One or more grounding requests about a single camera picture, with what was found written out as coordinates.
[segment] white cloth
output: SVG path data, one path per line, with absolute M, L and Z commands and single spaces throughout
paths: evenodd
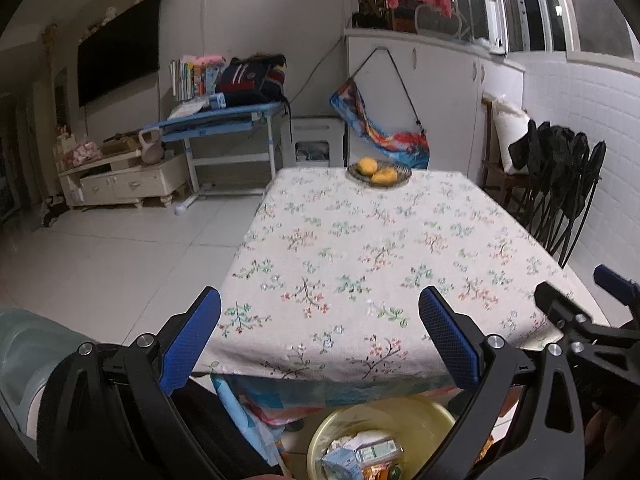
M 425 287 L 485 334 L 537 349 L 560 336 L 534 304 L 544 281 L 569 297 L 582 285 L 460 173 L 414 170 L 384 190 L 344 168 L 281 170 L 220 289 L 222 316 L 194 371 L 430 379 L 446 370 L 418 316 Z
M 509 146 L 527 135 L 529 128 L 529 116 L 513 103 L 504 98 L 494 99 L 492 104 L 495 133 L 500 145 L 500 158 L 506 174 L 528 174 L 525 166 L 516 170 L 511 160 Z

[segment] floor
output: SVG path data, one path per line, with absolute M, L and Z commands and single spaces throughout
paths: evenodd
M 47 229 L 33 214 L 16 216 L 0 227 L 0 310 L 19 306 L 95 340 L 129 344 L 187 310 L 205 286 L 222 284 L 259 202 L 209 198 L 180 217 L 163 207 L 75 210 Z M 210 387 L 208 378 L 199 382 Z M 330 412 L 284 434 L 298 480 L 307 478 L 306 450 Z M 494 438 L 512 416 L 498 420 Z

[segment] bowl of fruit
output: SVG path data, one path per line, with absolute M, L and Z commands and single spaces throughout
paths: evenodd
M 361 158 L 357 164 L 351 164 L 347 168 L 347 173 L 371 187 L 396 187 L 409 180 L 412 171 L 404 164 L 376 160 L 366 156 Z

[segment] silver screw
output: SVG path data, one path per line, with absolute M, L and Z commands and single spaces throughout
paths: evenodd
M 80 355 L 89 355 L 93 349 L 94 346 L 91 343 L 82 343 L 78 349 L 78 353 Z
M 149 348 L 153 343 L 154 337 L 151 334 L 143 334 L 136 339 L 136 344 L 140 348 Z
M 562 355 L 562 349 L 560 348 L 560 345 L 557 345 L 556 343 L 551 343 L 547 349 L 551 355 L 555 355 L 556 357 Z
M 574 351 L 574 354 L 579 354 L 584 350 L 584 345 L 580 341 L 576 341 L 571 343 L 571 350 Z
M 491 335 L 486 339 L 486 341 L 489 343 L 491 348 L 495 348 L 496 350 L 499 350 L 504 346 L 504 339 L 499 335 Z

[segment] desk leg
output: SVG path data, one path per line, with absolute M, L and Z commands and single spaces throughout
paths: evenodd
M 271 126 L 271 117 L 267 117 L 267 133 L 269 135 L 269 164 L 271 165 L 271 179 L 276 178 L 276 160 L 273 153 L 273 128 Z
M 193 165 L 193 152 L 191 151 L 191 143 L 188 138 L 184 139 L 184 154 L 187 157 L 187 166 L 189 168 L 189 176 L 191 177 L 191 187 L 193 188 L 193 193 L 197 195 L 200 190 L 200 184 L 198 183 L 196 167 Z

